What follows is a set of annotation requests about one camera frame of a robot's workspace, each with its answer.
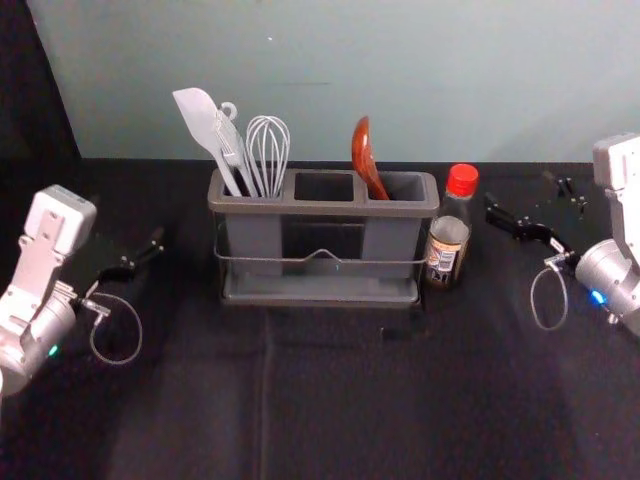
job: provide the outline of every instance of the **bottle label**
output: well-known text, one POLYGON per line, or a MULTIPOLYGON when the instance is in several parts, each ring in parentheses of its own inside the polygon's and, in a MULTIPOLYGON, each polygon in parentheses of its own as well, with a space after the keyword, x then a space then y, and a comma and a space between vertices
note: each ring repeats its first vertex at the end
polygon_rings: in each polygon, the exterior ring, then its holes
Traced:
POLYGON ((427 279, 442 285, 451 284, 460 272, 467 241, 449 244, 437 240, 429 233, 427 246, 427 279))

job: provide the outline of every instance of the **red bottle cap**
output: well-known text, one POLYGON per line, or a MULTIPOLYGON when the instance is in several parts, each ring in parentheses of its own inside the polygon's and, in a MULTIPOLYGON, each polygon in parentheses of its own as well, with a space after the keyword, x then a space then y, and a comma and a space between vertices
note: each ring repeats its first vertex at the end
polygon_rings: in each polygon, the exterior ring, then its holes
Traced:
POLYGON ((458 197, 470 197, 476 193, 478 170, 473 165, 458 163, 449 170, 447 191, 458 197))

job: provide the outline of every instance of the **table surface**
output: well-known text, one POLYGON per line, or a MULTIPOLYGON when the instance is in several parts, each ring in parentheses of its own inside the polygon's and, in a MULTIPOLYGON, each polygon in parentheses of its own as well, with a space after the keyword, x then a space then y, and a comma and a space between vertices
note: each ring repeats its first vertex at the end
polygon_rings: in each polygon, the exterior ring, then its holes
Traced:
MULTIPOLYGON (((411 168, 442 186, 448 166, 411 168)), ((638 342, 608 325, 573 279, 566 325, 539 330, 529 287, 547 250, 484 223, 484 191, 523 213, 547 198, 543 168, 480 167, 464 282, 430 293, 416 312, 221 306, 208 162, 0 166, 5 283, 31 197, 51 183, 99 194, 94 231, 123 244, 168 226, 166 253, 121 292, 144 324, 139 359, 100 364, 88 349, 89 319, 79 318, 60 353, 5 400, 0 476, 638 478, 638 342), (416 318, 429 337, 381 343, 381 327, 416 318)), ((598 227, 583 240, 606 235, 590 167, 549 168, 588 192, 587 220, 598 227)), ((541 288, 557 314, 553 281, 541 288)))

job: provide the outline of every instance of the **wooden spoon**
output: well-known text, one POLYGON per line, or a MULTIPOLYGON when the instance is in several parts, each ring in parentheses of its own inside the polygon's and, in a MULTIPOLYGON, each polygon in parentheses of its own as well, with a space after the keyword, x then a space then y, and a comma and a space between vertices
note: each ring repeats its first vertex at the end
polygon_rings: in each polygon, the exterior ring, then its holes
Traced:
POLYGON ((369 135, 369 117, 362 117, 351 140, 351 162, 353 169, 365 181, 376 200, 390 200, 382 185, 376 162, 371 149, 371 135, 369 135))

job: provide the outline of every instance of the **bottle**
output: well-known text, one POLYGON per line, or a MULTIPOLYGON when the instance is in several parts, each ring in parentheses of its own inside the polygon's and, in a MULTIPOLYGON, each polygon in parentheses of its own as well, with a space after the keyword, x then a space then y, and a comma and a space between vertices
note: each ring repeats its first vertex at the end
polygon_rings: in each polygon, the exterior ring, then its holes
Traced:
POLYGON ((460 276, 471 235, 468 204, 478 186, 478 171, 459 163, 451 167, 438 215, 431 221, 426 247, 425 281, 450 288, 460 276))

